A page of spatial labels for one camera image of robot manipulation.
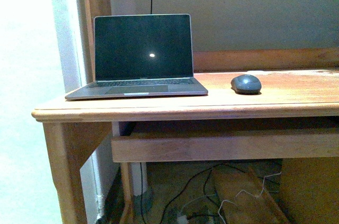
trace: gray mouse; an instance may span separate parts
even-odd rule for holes
[[[260,80],[253,75],[241,75],[232,79],[232,89],[238,94],[259,94],[261,90]]]

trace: white wall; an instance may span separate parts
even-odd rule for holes
[[[150,0],[112,2],[150,13]],[[191,14],[196,51],[339,46],[339,0],[153,0],[153,13]]]
[[[0,0],[0,222],[61,223],[39,103],[65,92],[51,0]]]

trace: floor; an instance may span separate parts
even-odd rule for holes
[[[209,177],[212,167],[223,172],[235,173],[246,172],[251,166],[260,177],[278,173],[281,169],[281,160],[279,159],[235,161],[219,164],[222,164],[222,162],[148,163],[148,183],[153,190],[153,206],[147,213],[143,214],[144,220],[141,215],[138,215],[135,223],[177,223],[176,217],[178,214],[186,215],[190,219],[190,224],[223,223],[217,216],[220,202],[215,195],[212,177]],[[188,180],[192,177],[194,178],[185,188]],[[277,201],[280,177],[272,176],[269,179],[270,181],[265,182],[265,187]],[[210,199],[215,201],[215,204],[204,197],[204,184],[206,195],[211,195]],[[182,194],[169,203],[182,190]],[[215,215],[215,217],[198,216],[206,214]]]

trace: wooden shelf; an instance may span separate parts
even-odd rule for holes
[[[112,151],[115,162],[333,157],[338,136],[327,117],[139,122]]]

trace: laptop screen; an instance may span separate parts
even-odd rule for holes
[[[188,14],[95,18],[96,80],[193,76]]]

